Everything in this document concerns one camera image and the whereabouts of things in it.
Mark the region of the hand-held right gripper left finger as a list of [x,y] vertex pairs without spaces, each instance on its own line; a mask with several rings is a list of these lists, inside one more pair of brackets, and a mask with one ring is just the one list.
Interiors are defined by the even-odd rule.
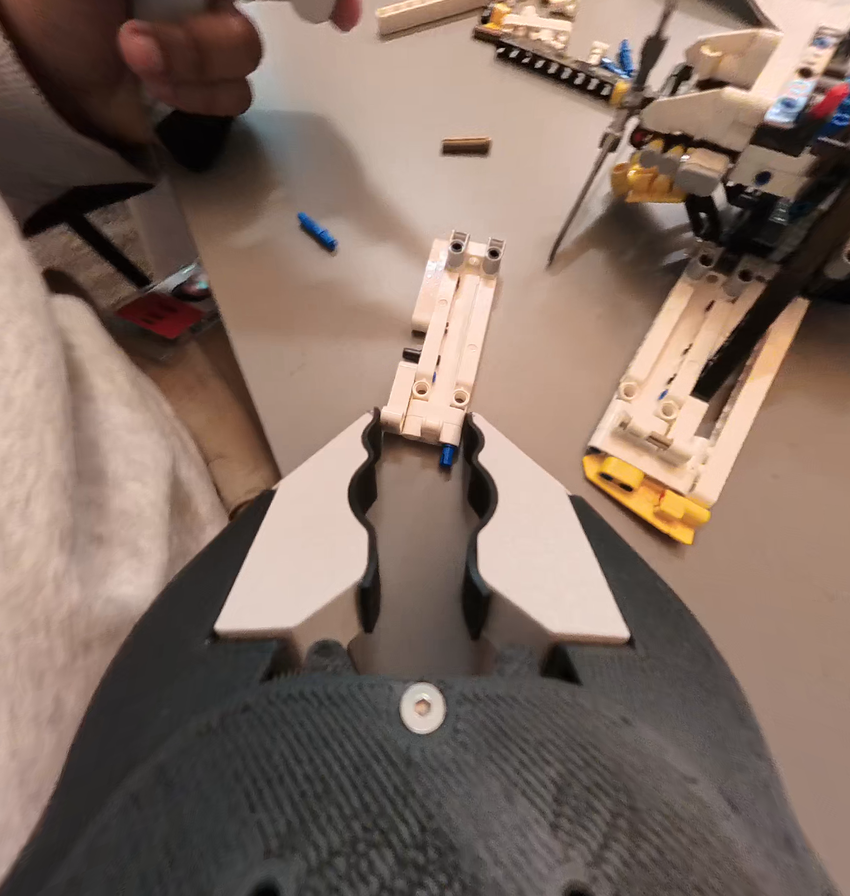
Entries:
[[274,490],[214,626],[227,641],[284,640],[299,658],[350,645],[381,609],[376,533],[380,414],[368,411]]

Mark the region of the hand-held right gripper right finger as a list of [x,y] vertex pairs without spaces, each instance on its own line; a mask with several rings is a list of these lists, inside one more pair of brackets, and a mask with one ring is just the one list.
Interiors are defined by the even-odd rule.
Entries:
[[468,505],[464,622],[474,642],[622,646],[631,638],[573,496],[478,413],[463,431]]

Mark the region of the white connector with blue pin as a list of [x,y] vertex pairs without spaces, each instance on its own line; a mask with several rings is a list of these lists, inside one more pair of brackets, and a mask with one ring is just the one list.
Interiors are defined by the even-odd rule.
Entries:
[[450,469],[461,444],[466,411],[462,408],[435,406],[413,400],[406,412],[400,434],[413,441],[437,446],[439,466]]

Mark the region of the white lego beam assembly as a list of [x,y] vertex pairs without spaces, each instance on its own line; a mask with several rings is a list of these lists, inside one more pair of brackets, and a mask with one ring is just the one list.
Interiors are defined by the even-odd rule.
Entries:
[[503,239],[481,243],[461,230],[434,240],[411,316],[419,344],[401,354],[381,409],[384,431],[403,437],[413,400],[462,408],[467,415],[505,253]]

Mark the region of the lego helicopter model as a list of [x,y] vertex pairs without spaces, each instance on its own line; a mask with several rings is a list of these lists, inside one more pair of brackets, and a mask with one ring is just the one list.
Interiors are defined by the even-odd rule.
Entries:
[[614,198],[681,205],[695,247],[583,469],[635,517],[690,545],[811,300],[850,292],[850,26],[818,25],[773,93],[757,82],[782,38],[774,28],[697,39],[650,91],[676,6],[665,2],[638,68],[613,89],[613,118],[547,264],[633,125],[633,153],[610,171]]

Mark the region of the person's left forearm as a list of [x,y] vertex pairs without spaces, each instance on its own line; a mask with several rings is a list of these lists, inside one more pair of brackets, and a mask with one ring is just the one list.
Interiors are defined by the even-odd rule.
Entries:
[[15,218],[77,187],[143,191],[159,173],[153,155],[131,160],[73,130],[48,104],[0,24],[0,194]]

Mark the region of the long white lego beam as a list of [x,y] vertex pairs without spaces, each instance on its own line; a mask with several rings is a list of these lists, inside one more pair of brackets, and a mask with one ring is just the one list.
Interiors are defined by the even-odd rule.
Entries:
[[386,38],[484,8],[488,1],[399,1],[375,11],[376,31]]

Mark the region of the white lego connector cluster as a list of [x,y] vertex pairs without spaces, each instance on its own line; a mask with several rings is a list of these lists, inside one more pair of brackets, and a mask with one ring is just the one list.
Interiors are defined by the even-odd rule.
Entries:
[[503,22],[503,34],[531,39],[565,53],[571,39],[579,1],[510,3],[513,12]]

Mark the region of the long black lego beam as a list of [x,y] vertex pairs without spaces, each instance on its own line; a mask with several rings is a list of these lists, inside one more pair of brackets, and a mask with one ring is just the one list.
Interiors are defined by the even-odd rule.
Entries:
[[568,91],[597,98],[605,105],[622,95],[630,84],[623,75],[572,59],[540,41],[501,39],[495,46],[494,58],[516,70],[563,85]]

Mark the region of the person's left hand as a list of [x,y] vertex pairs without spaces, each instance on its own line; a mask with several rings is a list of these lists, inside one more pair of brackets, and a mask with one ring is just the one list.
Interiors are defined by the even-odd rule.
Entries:
[[166,23],[135,17],[125,1],[0,1],[0,25],[60,118],[117,150],[155,141],[152,99],[240,116],[262,59],[257,29],[233,2]]

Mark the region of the red foil packet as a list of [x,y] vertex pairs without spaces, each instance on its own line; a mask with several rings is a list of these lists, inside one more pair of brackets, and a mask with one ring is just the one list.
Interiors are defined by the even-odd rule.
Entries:
[[186,342],[220,321],[218,303],[206,274],[190,272],[137,293],[113,313],[127,330],[162,344]]

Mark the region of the black chair frame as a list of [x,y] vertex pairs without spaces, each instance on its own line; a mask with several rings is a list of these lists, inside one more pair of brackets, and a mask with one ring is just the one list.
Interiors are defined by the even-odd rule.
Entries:
[[145,289],[151,285],[150,277],[90,222],[90,215],[141,196],[150,188],[149,183],[141,182],[77,186],[34,211],[21,224],[21,231],[26,237],[33,238],[64,226],[132,286]]

